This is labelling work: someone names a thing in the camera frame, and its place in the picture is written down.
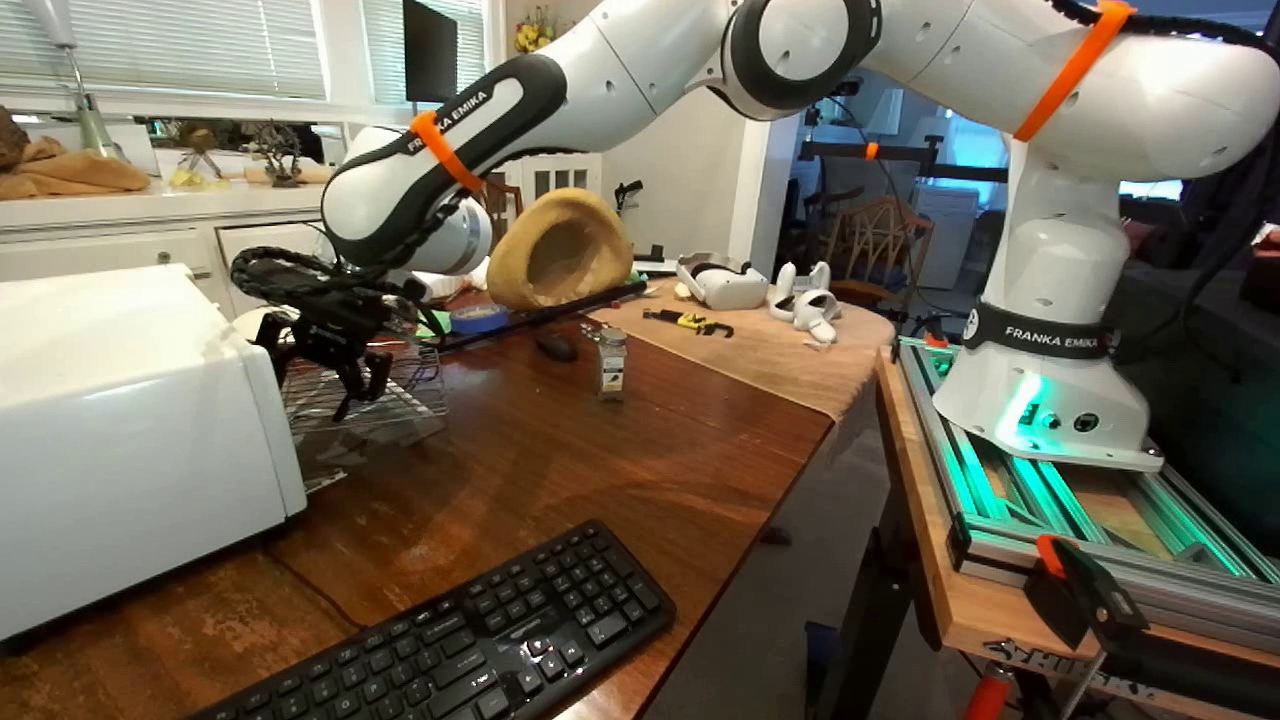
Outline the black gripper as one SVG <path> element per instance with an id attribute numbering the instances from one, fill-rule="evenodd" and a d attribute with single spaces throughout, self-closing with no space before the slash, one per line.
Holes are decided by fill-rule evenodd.
<path id="1" fill-rule="evenodd" d="M 270 294 L 255 343 L 270 355 L 277 376 L 286 376 L 292 358 L 330 367 L 345 385 L 330 421 L 345 421 L 360 398 L 382 395 L 392 355 L 372 341 L 397 320 L 419 320 L 419 301 L 381 285 L 286 286 Z"/>

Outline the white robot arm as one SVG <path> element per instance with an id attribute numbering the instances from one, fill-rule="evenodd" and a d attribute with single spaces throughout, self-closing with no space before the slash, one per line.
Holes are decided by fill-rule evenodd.
<path id="1" fill-rule="evenodd" d="M 489 67 L 405 126 L 367 126 L 319 191 L 323 254 L 247 247 L 231 285 L 269 301 L 277 358 L 382 390 L 367 341 L 415 310 L 419 269 L 537 151 L 602 151 L 703 86 L 780 121 L 875 72 L 1006 140 L 1006 214 L 968 334 L 933 406 L 1006 455 L 1151 472 L 1146 398 L 1102 323 L 1127 181 L 1192 181 L 1274 122 L 1258 34 L 1143 14 L 1127 0 L 599 0 L 543 46 Z"/>

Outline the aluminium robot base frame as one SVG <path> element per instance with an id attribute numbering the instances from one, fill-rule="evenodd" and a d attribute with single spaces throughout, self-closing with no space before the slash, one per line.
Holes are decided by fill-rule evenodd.
<path id="1" fill-rule="evenodd" d="M 894 341 L 889 388 L 914 428 L 922 481 L 955 570 L 1018 585 L 1041 536 L 1101 561 L 1151 622 L 1280 650 L 1280 565 L 1234 530 L 1176 467 L 1108 472 L 1006 455 L 939 421 L 933 390 L 951 348 Z"/>

